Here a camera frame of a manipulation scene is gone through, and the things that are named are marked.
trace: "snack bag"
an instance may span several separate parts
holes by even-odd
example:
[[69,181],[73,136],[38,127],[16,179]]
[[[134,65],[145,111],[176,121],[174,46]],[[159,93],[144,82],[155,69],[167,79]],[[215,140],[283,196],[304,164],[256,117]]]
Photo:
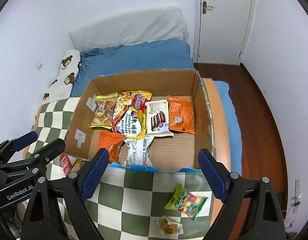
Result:
[[168,129],[168,103],[166,99],[145,103],[147,134],[157,137],[173,136]]
[[119,150],[125,138],[122,134],[106,131],[99,132],[98,149],[105,148],[108,150],[109,163],[118,163]]
[[113,114],[113,127],[119,123],[123,115],[126,113],[128,107],[133,102],[134,96],[135,93],[132,93],[131,91],[122,92],[118,95]]
[[153,139],[154,136],[146,136],[145,138],[139,140],[126,139],[125,143],[128,146],[128,155],[123,166],[129,167],[132,164],[136,164],[152,167],[153,165],[148,157],[148,148]]
[[163,235],[183,234],[183,225],[167,216],[156,219],[156,225],[162,230]]
[[117,125],[113,126],[112,131],[114,133],[121,133],[128,139],[142,139],[146,136],[146,106],[152,93],[149,91],[130,91],[134,94],[132,104],[128,110],[118,122]]
[[193,101],[188,98],[167,96],[169,128],[178,132],[195,134]]
[[178,210],[179,212],[187,214],[188,217],[195,221],[206,200],[207,197],[194,196],[187,192],[181,184],[177,184],[173,197],[169,203],[165,205],[165,209]]
[[98,108],[95,112],[95,117],[90,125],[94,127],[105,127],[111,129],[113,126],[113,114],[118,93],[113,93],[107,96],[97,96],[96,103]]
[[80,169],[83,167],[83,165],[85,164],[85,162],[83,160],[80,159],[76,159],[74,162],[74,165],[71,169],[71,172],[78,172],[80,171]]
[[62,153],[59,157],[60,161],[60,166],[63,168],[65,176],[67,176],[71,169],[72,169],[72,164],[71,161],[69,160],[68,156]]

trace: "red snack box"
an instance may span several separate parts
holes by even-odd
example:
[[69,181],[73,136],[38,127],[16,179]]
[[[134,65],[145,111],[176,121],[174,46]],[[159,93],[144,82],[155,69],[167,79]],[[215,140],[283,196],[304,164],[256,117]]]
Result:
[[67,176],[72,169],[72,164],[71,164],[69,158],[67,157],[67,155],[62,153],[60,155],[59,161],[60,161],[60,165],[63,168],[65,175]]

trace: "wall socket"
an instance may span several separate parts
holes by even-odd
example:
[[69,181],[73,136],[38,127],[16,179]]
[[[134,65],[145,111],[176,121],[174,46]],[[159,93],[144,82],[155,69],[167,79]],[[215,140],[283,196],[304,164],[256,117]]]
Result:
[[[301,179],[295,180],[295,197],[294,202],[297,203],[300,201],[301,197]],[[299,205],[293,207],[293,213],[297,213],[299,211]]]

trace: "white door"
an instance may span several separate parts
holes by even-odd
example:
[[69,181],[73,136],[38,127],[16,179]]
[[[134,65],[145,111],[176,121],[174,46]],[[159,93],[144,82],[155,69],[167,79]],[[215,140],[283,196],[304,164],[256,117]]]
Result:
[[199,63],[238,64],[251,0],[201,0]]

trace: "cardboard box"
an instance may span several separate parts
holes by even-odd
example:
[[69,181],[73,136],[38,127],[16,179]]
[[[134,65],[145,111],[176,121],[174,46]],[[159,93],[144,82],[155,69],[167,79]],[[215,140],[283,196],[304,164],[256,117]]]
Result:
[[[72,116],[65,138],[65,152],[80,158],[92,159],[97,152],[99,130],[90,128],[96,110],[95,96],[128,90],[148,90],[152,100],[167,95],[193,99],[195,135],[175,132],[173,137],[154,138],[149,158],[153,166],[162,171],[178,171],[181,168],[200,169],[198,151],[212,151],[211,113],[206,89],[200,75],[194,69],[155,70],[118,73],[90,80]],[[120,163],[127,156],[127,146],[120,151]]]

